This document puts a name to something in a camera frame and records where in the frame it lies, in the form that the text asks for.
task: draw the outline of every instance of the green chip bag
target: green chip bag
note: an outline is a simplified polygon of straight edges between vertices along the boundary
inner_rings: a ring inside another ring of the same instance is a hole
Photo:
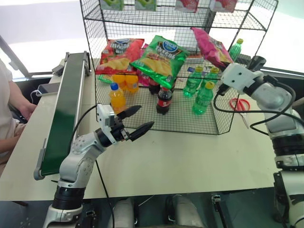
[[[163,87],[171,89],[187,54],[185,49],[173,41],[155,36],[142,57],[131,65]]]

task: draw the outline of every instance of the table surface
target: table surface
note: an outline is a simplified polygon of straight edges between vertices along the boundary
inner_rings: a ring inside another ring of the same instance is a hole
[[[59,82],[53,76],[51,83]],[[59,175],[34,180],[39,151],[52,123],[57,95],[41,98],[0,178],[0,200],[52,200]],[[255,101],[245,96],[251,109]],[[94,76],[85,78],[82,113],[95,104]],[[264,119],[248,114],[249,123]],[[80,134],[99,128],[95,111],[82,121]],[[98,157],[110,197],[244,190],[273,186],[278,171],[270,139],[247,129],[236,114],[231,131],[223,135],[150,130],[135,142],[121,142]],[[105,192],[97,168],[85,198],[103,198]]]

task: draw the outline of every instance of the person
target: person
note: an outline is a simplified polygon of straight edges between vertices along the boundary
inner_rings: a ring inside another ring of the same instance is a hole
[[[17,108],[27,120],[36,108],[22,95],[12,81],[12,73],[0,59],[0,176],[25,128],[25,124],[13,119],[9,104]]]

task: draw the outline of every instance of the wire mesh shelf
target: wire mesh shelf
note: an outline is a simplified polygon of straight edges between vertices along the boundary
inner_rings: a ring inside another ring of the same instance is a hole
[[[149,44],[155,35],[160,35],[176,42],[192,54],[199,53],[190,27],[203,28],[207,33],[211,28],[231,29],[235,32],[231,45],[235,43],[241,30],[253,30],[260,36],[259,46],[252,55],[254,56],[267,33],[278,4],[277,0],[238,0],[233,13],[215,13],[208,8],[210,0],[200,0],[196,13],[186,13],[176,11],[175,2],[176,0],[157,0],[157,10],[153,12],[136,11],[134,0],[124,0],[122,11],[102,10],[99,0],[80,0],[94,68],[99,65],[101,52],[109,39],[145,38],[145,42]],[[188,67],[195,68],[197,65],[204,66],[206,72],[212,67],[211,63],[202,58],[186,60],[178,74],[172,104],[166,115],[156,112],[157,96],[151,95],[148,88],[141,87],[135,94],[126,92],[127,106],[141,105],[142,108],[135,116],[124,121],[125,126],[135,128],[143,122],[155,121],[152,128],[154,130],[204,134],[228,132],[233,114],[219,112],[210,104],[204,115],[197,116],[192,112],[195,96],[183,96],[182,88],[190,74]],[[110,86],[98,80],[98,75],[95,76],[95,92],[97,103],[110,103]],[[224,97],[218,98],[217,104],[220,108],[229,110],[228,101],[237,96],[238,93],[230,89]]]

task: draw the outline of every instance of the green bottle cap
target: green bottle cap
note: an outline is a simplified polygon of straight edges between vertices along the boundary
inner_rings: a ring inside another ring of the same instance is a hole
[[[201,66],[197,66],[195,68],[195,72],[202,72],[203,71],[203,68]]]
[[[207,83],[205,84],[205,88],[206,88],[206,89],[213,89],[214,86],[215,86],[214,82],[207,82]]]
[[[242,44],[243,43],[243,39],[238,39],[237,40],[237,44]]]
[[[211,73],[217,74],[219,72],[219,69],[215,66],[213,66],[210,70]]]

